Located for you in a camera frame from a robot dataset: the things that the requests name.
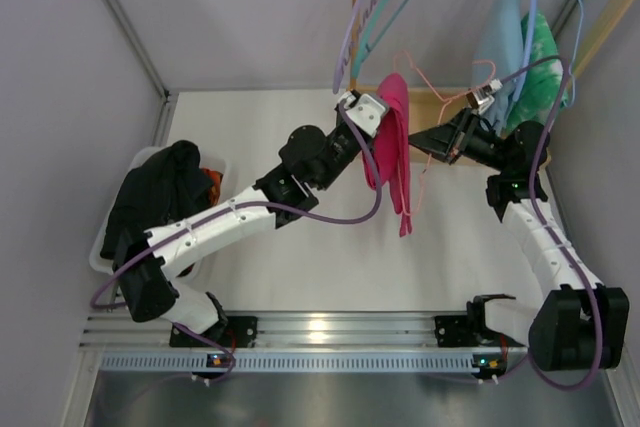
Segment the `magenta trousers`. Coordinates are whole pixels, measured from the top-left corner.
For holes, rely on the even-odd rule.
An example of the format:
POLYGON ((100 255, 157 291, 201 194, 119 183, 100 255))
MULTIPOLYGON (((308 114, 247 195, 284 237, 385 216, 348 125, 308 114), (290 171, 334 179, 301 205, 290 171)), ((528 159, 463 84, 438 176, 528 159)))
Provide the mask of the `magenta trousers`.
POLYGON ((389 187, 394 212, 400 216, 399 237, 412 233, 410 216, 409 92, 404 78, 389 74, 376 95, 389 105, 373 145, 373 158, 383 185, 389 187))

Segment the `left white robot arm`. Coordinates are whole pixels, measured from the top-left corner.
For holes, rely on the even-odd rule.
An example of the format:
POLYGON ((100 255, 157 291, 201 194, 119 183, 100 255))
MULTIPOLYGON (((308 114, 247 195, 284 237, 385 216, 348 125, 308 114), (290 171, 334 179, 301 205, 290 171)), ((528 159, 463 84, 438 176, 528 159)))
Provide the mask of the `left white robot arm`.
POLYGON ((375 164, 371 146, 388 106, 378 98, 348 93, 337 106, 330 133, 313 125, 294 130, 279 150, 279 164, 226 202, 174 223, 131 232, 120 241, 114 276, 131 319, 159 318, 211 340, 227 325, 223 308, 210 292, 183 284, 189 266, 251 235, 277 230, 306 217, 334 225, 356 225, 370 219, 332 218, 314 213, 315 191, 328 189, 343 171, 362 157, 375 164))

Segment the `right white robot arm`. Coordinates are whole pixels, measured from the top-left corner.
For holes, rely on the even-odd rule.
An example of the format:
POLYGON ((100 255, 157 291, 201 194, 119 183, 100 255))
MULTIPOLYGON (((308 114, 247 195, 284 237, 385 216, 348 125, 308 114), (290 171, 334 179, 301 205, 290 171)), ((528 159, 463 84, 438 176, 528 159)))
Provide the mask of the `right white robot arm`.
POLYGON ((410 135, 409 143, 436 160, 460 157, 495 169, 486 198, 521 248, 543 295, 527 306, 512 294, 482 295, 467 305, 479 331, 500 333, 528 348, 546 372, 619 365, 630 303, 582 263, 553 217, 538 175, 549 138, 541 123, 525 121, 500 138, 465 108, 449 122, 410 135))

